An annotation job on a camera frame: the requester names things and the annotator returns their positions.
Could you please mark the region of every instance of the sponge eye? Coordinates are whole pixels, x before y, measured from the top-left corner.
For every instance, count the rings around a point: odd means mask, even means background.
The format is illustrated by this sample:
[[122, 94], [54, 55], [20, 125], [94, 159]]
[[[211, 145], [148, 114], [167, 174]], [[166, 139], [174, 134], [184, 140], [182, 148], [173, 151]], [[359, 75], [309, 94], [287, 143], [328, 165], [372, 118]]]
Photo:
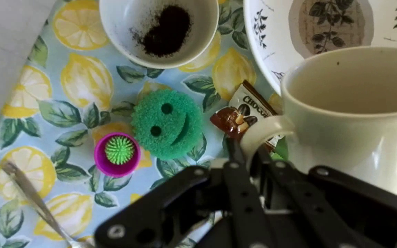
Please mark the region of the sponge eye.
[[160, 136], [162, 134], [162, 128], [157, 126], [157, 125], [153, 125], [151, 132], [152, 132], [153, 136]]
[[173, 112], [173, 104], [170, 104], [170, 103], [162, 104], [162, 111], [163, 111], [164, 114]]

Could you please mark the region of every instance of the coffee grounds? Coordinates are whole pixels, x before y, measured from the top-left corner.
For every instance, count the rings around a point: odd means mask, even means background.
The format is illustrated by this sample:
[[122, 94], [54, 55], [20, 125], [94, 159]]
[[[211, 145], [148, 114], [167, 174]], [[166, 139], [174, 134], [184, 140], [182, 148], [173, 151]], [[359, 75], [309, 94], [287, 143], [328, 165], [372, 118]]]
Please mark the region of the coffee grounds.
[[156, 24], [139, 38], [148, 53], [166, 56], [181, 49], [191, 30], [189, 13], [178, 5], [167, 5], [156, 16]]

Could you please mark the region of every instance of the metal spoon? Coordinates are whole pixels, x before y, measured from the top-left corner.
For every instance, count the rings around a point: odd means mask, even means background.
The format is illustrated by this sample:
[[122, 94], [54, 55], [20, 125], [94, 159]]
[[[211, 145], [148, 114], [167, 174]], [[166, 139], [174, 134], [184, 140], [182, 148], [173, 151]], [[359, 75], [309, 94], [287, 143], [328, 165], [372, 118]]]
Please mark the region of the metal spoon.
[[28, 176], [13, 162], [2, 163], [3, 170], [15, 181], [25, 196], [32, 202], [35, 210], [42, 216], [72, 248], [94, 248], [94, 245], [72, 238], [57, 221], [43, 198], [35, 190]]

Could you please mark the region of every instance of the plate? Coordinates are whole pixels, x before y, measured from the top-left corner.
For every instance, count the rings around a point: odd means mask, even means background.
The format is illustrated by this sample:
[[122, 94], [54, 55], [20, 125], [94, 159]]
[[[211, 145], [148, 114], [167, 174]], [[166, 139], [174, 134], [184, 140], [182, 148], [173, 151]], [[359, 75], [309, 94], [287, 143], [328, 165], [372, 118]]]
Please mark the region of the plate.
[[244, 20], [255, 60], [277, 93], [286, 71], [316, 53], [397, 46], [397, 0], [246, 0]]

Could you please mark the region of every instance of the lemon pattern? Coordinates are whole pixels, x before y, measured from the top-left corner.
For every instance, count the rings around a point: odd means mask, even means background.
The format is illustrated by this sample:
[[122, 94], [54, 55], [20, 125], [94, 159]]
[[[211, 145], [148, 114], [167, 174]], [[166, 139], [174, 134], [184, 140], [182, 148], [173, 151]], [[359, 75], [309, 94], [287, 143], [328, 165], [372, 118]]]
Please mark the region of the lemon pattern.
[[[0, 163], [10, 159], [18, 165], [72, 235], [93, 236], [112, 213], [185, 166], [207, 166], [224, 154], [224, 134], [207, 123], [203, 140], [184, 158], [164, 161], [142, 150], [131, 176], [101, 173], [94, 144], [108, 132], [133, 133], [134, 105], [148, 92], [182, 90], [208, 119], [248, 79], [280, 105], [250, 50], [243, 1], [219, 0], [219, 6], [219, 27], [210, 46], [188, 64], [160, 70], [130, 61], [109, 43], [97, 0], [58, 0], [2, 110]], [[0, 246], [66, 246], [2, 169]]]

